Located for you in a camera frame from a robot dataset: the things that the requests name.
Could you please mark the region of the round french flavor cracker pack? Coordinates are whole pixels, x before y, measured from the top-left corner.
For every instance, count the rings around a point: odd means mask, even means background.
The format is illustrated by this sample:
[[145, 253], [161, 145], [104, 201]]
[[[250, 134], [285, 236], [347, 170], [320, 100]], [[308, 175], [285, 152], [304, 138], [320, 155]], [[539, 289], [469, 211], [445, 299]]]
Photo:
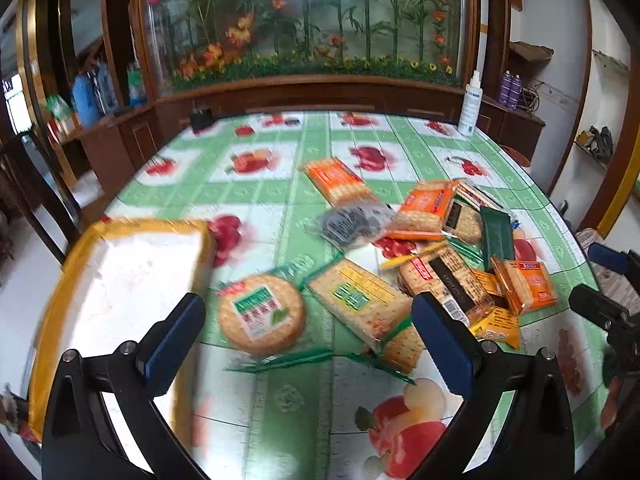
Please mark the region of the round french flavor cracker pack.
[[235, 348], [252, 356], [290, 350], [306, 327], [298, 289], [284, 278], [257, 274], [217, 292], [218, 322]]

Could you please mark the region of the flower painted glass screen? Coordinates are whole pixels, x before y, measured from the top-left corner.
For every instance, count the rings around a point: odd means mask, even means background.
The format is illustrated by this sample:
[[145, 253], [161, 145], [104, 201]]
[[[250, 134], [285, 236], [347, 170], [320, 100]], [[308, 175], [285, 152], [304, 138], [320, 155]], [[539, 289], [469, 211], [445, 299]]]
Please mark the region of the flower painted glass screen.
[[160, 91], [340, 74], [459, 81], [465, 0], [145, 0]]

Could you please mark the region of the purple bottles on shelf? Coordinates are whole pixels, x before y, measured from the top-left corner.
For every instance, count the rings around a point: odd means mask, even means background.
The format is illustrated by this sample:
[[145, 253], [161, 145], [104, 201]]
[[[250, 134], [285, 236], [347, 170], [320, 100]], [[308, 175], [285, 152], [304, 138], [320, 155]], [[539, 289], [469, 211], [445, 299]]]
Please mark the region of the purple bottles on shelf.
[[521, 77], [513, 75], [510, 70], [506, 70], [500, 81], [498, 103], [510, 108], [510, 110], [516, 110], [522, 89], [523, 84]]

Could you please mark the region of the brown cracker pack black label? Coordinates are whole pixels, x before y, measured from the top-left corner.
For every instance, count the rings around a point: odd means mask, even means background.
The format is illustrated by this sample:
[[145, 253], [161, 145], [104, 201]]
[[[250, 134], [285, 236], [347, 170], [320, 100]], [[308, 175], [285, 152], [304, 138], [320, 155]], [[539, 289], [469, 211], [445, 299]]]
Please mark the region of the brown cracker pack black label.
[[401, 286], [411, 296], [430, 292], [456, 321], [472, 327], [495, 309], [495, 301], [468, 264], [448, 242], [424, 249], [398, 270]]

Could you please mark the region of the green water bottle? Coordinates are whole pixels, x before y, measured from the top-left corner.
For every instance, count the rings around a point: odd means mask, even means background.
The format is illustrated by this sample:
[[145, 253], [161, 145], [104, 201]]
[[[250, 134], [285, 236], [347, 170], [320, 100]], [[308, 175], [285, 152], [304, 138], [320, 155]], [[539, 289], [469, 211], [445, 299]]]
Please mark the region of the green water bottle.
[[133, 62], [127, 67], [127, 84], [129, 92], [129, 104], [141, 106], [146, 103], [146, 94], [140, 66]]

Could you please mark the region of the dark green foil packet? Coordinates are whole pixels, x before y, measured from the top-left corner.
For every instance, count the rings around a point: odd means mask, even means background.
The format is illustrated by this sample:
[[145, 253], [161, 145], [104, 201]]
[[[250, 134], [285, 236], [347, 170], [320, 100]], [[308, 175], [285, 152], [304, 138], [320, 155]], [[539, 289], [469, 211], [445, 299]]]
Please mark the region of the dark green foil packet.
[[494, 272], [491, 258], [499, 260], [514, 260], [515, 250], [513, 230], [508, 214], [497, 209], [481, 206], [480, 220], [482, 220], [482, 253], [485, 270]]

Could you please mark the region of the yellow snack packet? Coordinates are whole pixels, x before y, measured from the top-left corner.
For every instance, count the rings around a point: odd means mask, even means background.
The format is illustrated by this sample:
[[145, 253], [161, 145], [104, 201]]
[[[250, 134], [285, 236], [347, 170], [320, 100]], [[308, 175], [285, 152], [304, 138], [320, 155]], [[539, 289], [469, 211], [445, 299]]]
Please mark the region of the yellow snack packet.
[[486, 292], [488, 292], [495, 307], [480, 322], [473, 325], [470, 328], [470, 332], [477, 339], [501, 342], [514, 350], [518, 350], [521, 342], [518, 319], [509, 310], [508, 303], [502, 294], [495, 275], [475, 269], [473, 269], [473, 273]]

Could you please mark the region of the long orange cracker pack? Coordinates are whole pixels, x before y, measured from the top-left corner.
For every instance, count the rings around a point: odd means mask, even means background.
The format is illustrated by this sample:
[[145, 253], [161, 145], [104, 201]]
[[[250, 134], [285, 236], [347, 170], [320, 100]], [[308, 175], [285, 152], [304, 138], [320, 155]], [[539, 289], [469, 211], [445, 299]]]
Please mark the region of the long orange cracker pack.
[[302, 170], [331, 206], [353, 200], [378, 200], [366, 182], [337, 158], [305, 162]]

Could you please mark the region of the blue thermos jug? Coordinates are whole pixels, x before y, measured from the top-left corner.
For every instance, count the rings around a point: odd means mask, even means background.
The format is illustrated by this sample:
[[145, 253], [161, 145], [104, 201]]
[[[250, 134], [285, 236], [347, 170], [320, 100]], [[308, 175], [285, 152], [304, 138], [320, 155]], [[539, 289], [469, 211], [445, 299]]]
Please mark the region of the blue thermos jug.
[[93, 84], [87, 75], [79, 74], [76, 76], [72, 87], [72, 96], [81, 125], [84, 128], [89, 128], [96, 124], [101, 118], [101, 113], [98, 102], [96, 102]]

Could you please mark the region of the white spray bottle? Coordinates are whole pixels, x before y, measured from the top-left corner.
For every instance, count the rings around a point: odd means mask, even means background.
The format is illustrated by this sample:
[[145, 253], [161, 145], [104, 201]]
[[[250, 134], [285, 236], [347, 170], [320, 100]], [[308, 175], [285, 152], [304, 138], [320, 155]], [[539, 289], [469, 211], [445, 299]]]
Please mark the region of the white spray bottle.
[[482, 105], [483, 89], [480, 86], [480, 73], [476, 70], [469, 83], [465, 86], [460, 117], [457, 125], [458, 133], [462, 136], [472, 136]]

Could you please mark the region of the green square cracker pack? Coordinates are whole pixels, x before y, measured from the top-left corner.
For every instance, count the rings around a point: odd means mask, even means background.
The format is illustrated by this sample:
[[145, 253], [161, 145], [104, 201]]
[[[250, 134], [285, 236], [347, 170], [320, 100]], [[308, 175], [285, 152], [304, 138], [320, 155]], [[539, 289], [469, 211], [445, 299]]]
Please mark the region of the green square cracker pack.
[[311, 274], [304, 286], [375, 362], [403, 375], [416, 368], [424, 343], [412, 324], [410, 296], [346, 258]]

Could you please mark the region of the green bag on cabinet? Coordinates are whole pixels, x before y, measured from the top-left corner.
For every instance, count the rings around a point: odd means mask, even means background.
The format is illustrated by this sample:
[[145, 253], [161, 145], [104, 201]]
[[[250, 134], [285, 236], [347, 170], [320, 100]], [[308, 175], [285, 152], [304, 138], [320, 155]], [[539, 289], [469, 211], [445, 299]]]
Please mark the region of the green bag on cabinet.
[[74, 114], [72, 108], [58, 94], [47, 97], [46, 109], [58, 122], [65, 122]]

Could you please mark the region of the clear pack dark snacks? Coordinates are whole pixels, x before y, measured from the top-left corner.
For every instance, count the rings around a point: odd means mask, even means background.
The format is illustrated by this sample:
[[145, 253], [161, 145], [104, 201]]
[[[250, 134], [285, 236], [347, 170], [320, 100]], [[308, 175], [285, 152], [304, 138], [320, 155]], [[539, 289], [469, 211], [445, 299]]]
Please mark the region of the clear pack dark snacks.
[[396, 211], [378, 200], [352, 200], [312, 220], [307, 231], [340, 252], [377, 242], [394, 222]]

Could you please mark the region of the yellow white tray box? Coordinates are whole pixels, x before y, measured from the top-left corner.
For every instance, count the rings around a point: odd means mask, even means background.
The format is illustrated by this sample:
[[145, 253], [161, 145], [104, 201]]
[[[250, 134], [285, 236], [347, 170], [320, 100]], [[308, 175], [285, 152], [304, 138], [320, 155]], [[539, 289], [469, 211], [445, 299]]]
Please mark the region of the yellow white tray box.
[[93, 223], [67, 256], [41, 319], [28, 390], [28, 423], [42, 438], [62, 353], [110, 353], [139, 341], [188, 292], [209, 284], [214, 240], [203, 220], [114, 218]]

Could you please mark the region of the dark wooden chair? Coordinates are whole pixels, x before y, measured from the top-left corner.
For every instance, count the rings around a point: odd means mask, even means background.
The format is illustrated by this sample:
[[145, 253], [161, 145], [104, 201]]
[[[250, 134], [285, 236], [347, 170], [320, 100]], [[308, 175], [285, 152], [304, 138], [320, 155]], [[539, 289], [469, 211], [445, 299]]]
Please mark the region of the dark wooden chair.
[[[34, 126], [1, 142], [1, 186], [62, 266], [80, 237], [81, 208]], [[55, 243], [38, 220], [38, 206], [43, 206], [64, 235], [65, 249]]]

